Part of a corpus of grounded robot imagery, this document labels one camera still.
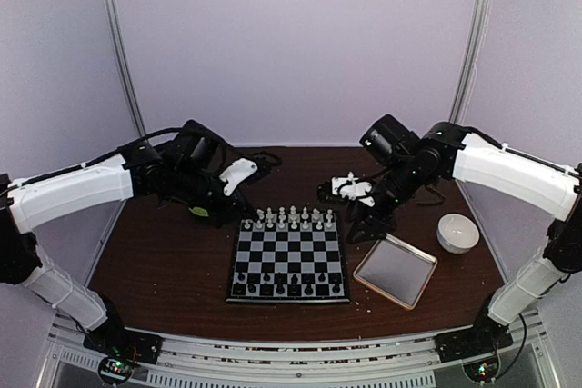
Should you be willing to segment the black king piece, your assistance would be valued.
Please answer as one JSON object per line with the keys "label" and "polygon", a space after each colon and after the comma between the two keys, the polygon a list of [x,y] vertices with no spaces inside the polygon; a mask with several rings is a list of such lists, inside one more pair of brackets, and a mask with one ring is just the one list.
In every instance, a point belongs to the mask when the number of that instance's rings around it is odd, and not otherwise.
{"label": "black king piece", "polygon": [[302,285],[297,274],[293,274],[291,277],[291,284],[288,286],[288,294],[292,297],[300,297],[302,295]]}

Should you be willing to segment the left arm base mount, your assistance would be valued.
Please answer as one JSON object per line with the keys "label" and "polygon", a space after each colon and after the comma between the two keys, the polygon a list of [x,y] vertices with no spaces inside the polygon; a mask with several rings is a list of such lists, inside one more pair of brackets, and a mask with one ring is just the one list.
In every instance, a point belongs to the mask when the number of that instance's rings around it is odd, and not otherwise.
{"label": "left arm base mount", "polygon": [[120,358],[128,363],[156,364],[162,349],[163,338],[157,334],[133,330],[125,331],[125,338],[120,345],[105,346],[104,342],[90,339],[83,340],[83,346],[111,357]]}

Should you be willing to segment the black white chess board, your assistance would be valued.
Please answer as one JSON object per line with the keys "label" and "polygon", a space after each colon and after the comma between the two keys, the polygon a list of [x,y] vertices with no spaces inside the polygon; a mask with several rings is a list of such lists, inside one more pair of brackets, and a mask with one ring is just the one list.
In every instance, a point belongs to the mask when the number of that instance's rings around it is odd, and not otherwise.
{"label": "black white chess board", "polygon": [[[248,304],[342,304],[350,302],[349,280],[346,273],[346,257],[344,245],[341,242],[341,224],[338,222],[336,211],[329,209],[323,213],[313,212],[311,218],[298,221],[277,221],[275,223],[253,222],[250,230],[244,229],[244,221],[238,225],[236,240],[231,256],[231,271],[226,288],[227,303]],[[237,281],[237,273],[246,275],[243,283],[246,286],[244,295],[233,295],[233,285]],[[271,274],[271,281],[265,283],[263,275]],[[247,291],[248,274],[259,273],[260,282],[256,285],[256,292]],[[275,277],[277,273],[287,274],[287,296],[276,294]],[[313,295],[306,295],[304,274],[314,274],[315,281]],[[324,282],[318,281],[321,273],[326,274]],[[329,280],[331,273],[340,273],[340,292],[333,293],[334,283]],[[302,295],[292,297],[288,294],[293,274],[299,276],[302,285]],[[272,294],[263,296],[262,284],[272,285]],[[316,296],[316,286],[327,284],[329,296]]]}

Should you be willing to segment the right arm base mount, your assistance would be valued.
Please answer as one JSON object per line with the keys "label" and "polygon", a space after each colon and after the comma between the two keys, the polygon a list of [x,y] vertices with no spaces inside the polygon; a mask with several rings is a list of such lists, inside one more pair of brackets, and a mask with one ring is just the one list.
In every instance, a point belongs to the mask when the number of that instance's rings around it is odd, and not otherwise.
{"label": "right arm base mount", "polygon": [[495,336],[492,333],[477,332],[473,329],[441,333],[434,338],[434,341],[441,363],[493,353],[514,343],[510,333]]}

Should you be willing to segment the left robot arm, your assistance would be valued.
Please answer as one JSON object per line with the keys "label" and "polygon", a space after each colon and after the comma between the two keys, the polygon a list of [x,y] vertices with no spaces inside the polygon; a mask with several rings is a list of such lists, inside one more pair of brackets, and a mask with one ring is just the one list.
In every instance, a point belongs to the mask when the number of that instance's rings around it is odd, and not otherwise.
{"label": "left robot arm", "polygon": [[[55,231],[68,243],[96,237],[105,218],[89,225],[81,220],[147,196],[162,204],[200,208],[220,226],[248,212],[240,190],[262,167],[256,157],[189,120],[80,164],[20,179],[2,175],[1,282],[27,288],[93,333],[110,354],[121,355],[130,348],[131,337],[111,304],[50,255],[41,233]],[[57,231],[60,224],[64,230]]]}

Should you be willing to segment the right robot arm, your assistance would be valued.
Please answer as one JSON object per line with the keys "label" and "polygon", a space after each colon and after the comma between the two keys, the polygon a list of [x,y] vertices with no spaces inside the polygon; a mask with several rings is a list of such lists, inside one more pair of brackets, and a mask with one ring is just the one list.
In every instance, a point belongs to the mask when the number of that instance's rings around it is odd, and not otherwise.
{"label": "right robot arm", "polygon": [[455,181],[495,192],[551,218],[546,242],[489,298],[467,346],[486,352],[534,301],[581,271],[581,169],[555,164],[502,144],[472,126],[438,122],[418,135],[387,114],[360,145],[381,165],[375,176],[349,174],[332,192],[356,207],[354,230],[387,231],[396,210],[416,192]]}

